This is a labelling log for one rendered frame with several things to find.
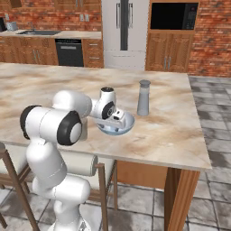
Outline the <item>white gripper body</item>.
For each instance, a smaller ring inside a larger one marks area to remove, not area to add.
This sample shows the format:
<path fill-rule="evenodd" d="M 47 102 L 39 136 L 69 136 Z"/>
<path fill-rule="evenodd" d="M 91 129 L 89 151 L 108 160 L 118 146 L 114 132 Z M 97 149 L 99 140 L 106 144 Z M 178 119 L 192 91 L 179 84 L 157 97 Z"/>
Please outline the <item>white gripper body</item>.
<path fill-rule="evenodd" d="M 96 119 L 96 123 L 100 124 L 100 125 L 107 125 L 107 126 L 111 126 L 111 127 L 115 127 L 115 128 L 120 128 L 120 129 L 124 129 L 125 128 L 125 122 L 121 121 L 121 120 L 114 120 L 114 119 Z"/>

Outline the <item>pale blue ice bowl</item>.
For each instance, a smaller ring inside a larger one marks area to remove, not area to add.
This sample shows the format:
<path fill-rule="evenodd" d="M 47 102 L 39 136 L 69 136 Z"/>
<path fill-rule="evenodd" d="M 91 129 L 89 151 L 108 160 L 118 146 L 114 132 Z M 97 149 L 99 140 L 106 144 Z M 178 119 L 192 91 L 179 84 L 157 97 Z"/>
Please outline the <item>pale blue ice bowl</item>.
<path fill-rule="evenodd" d="M 125 122 L 125 128 L 120 129 L 120 128 L 115 128 L 115 127 L 111 127 L 107 125 L 100 125 L 96 123 L 96 118 L 95 118 L 94 122 L 97 124 L 97 127 L 105 134 L 109 134 L 109 135 L 126 134 L 134 126 L 134 116 L 130 114 L 129 112 L 123 111 L 121 109 L 117 109 L 108 119 L 121 120 Z"/>

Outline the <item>tall grey shaker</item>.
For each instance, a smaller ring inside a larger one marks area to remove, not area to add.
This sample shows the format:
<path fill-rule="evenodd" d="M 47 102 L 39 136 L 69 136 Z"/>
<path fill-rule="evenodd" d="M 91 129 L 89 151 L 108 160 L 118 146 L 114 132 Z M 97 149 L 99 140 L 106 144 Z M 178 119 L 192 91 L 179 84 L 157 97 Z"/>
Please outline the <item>tall grey shaker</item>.
<path fill-rule="evenodd" d="M 150 84 L 151 82 L 146 79 L 139 81 L 139 98 L 137 106 L 137 115 L 147 116 L 149 115 L 149 94 L 150 94 Z"/>

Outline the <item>wooden stool white cushion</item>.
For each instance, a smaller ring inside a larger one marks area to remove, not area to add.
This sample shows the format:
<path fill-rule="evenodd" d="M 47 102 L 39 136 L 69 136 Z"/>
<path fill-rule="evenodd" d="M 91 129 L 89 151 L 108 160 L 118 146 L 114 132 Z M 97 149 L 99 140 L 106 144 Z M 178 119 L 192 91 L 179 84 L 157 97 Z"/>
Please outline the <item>wooden stool white cushion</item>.
<path fill-rule="evenodd" d="M 36 223 L 36 220 L 34 218 L 34 215 L 32 213 L 31 207 L 30 207 L 28 200 L 25 196 L 25 193 L 23 191 L 22 185 L 21 185 L 19 178 L 16 174 L 16 170 L 13 166 L 12 160 L 11 160 L 9 153 L 6 150 L 5 145 L 3 143 L 0 143 L 0 159 L 3 160 L 5 167 L 9 173 L 9 176 L 10 176 L 11 180 L 13 181 L 13 185 L 16 189 L 16 192 L 18 193 L 19 199 L 22 202 L 25 213 L 30 220 L 33 231 L 40 231 L 40 229 L 38 228 L 38 225 Z"/>
<path fill-rule="evenodd" d="M 101 204 L 103 231 L 108 231 L 107 197 L 114 198 L 114 208 L 117 208 L 117 160 L 83 152 L 62 152 L 61 156 L 68 173 L 89 182 L 88 199 Z"/>

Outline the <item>white fridge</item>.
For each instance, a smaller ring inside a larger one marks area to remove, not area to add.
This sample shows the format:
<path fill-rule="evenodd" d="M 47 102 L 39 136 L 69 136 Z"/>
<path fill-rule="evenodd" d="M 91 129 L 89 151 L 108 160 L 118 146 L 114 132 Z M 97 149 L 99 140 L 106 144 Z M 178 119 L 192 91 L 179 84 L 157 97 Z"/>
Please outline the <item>white fridge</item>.
<path fill-rule="evenodd" d="M 144 70 L 150 0 L 102 0 L 105 67 Z"/>

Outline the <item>black dishwasher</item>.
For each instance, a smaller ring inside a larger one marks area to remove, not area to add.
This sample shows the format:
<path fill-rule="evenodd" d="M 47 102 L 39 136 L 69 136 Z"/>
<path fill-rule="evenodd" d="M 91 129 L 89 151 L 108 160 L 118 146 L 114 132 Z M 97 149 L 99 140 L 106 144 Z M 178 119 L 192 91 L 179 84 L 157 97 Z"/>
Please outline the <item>black dishwasher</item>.
<path fill-rule="evenodd" d="M 81 39 L 56 39 L 55 43 L 60 66 L 84 66 Z"/>

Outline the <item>tall wooden cupboard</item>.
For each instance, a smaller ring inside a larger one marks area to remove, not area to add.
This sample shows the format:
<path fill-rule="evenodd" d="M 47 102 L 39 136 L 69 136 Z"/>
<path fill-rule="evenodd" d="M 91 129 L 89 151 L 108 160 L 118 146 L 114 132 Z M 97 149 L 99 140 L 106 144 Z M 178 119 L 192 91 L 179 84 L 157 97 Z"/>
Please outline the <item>tall wooden cupboard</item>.
<path fill-rule="evenodd" d="M 152 3 L 198 3 L 200 0 L 150 0 L 145 69 L 187 72 L 195 34 L 193 30 L 152 30 Z"/>

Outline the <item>wooden island base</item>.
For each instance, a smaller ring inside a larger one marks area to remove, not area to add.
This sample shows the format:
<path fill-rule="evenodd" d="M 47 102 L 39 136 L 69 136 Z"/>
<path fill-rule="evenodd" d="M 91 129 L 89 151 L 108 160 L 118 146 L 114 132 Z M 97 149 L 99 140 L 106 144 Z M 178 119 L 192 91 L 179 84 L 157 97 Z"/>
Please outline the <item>wooden island base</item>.
<path fill-rule="evenodd" d="M 182 231 L 199 175 L 199 171 L 117 162 L 119 182 L 164 190 L 164 231 Z"/>

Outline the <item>wooden base cupboards run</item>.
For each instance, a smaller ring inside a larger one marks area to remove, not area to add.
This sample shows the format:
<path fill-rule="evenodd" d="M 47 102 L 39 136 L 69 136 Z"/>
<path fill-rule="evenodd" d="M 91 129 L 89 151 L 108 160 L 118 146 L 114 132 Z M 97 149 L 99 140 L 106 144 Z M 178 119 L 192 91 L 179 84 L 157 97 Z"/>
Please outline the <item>wooden base cupboards run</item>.
<path fill-rule="evenodd" d="M 0 36 L 0 62 L 59 65 L 56 43 L 58 38 L 39 36 Z M 103 42 L 81 39 L 86 68 L 103 68 Z"/>

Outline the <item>grey sink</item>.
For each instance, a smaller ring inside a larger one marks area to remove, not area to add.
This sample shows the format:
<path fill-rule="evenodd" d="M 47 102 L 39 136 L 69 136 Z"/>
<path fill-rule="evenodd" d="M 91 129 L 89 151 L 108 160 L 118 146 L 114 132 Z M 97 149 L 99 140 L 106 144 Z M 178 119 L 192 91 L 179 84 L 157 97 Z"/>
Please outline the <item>grey sink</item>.
<path fill-rule="evenodd" d="M 17 33 L 18 35 L 55 35 L 60 33 L 60 31 L 23 31 Z"/>

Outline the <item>black microwave oven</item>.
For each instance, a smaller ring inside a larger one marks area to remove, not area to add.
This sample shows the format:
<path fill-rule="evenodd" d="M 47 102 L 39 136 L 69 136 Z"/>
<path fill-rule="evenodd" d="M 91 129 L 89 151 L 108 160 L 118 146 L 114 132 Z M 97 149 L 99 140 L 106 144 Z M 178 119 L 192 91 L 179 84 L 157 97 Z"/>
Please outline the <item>black microwave oven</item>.
<path fill-rule="evenodd" d="M 152 3 L 152 30 L 193 30 L 198 3 Z"/>

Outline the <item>silver toaster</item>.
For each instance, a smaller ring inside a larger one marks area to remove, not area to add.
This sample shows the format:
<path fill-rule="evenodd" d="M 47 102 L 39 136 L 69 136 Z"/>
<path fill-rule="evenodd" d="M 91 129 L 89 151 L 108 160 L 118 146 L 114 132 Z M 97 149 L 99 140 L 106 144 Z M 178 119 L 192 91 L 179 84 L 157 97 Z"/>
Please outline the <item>silver toaster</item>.
<path fill-rule="evenodd" d="M 7 22 L 6 28 L 8 31 L 16 31 L 18 29 L 16 22 Z"/>

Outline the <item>wooden wall cupboards run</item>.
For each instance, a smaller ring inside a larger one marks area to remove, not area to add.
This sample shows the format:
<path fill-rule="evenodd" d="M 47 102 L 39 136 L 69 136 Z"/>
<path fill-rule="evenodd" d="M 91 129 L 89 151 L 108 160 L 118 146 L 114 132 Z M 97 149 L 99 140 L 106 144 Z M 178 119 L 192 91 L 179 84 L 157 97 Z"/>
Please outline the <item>wooden wall cupboards run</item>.
<path fill-rule="evenodd" d="M 100 12 L 101 0 L 0 0 L 0 12 L 13 9 L 56 9 Z"/>

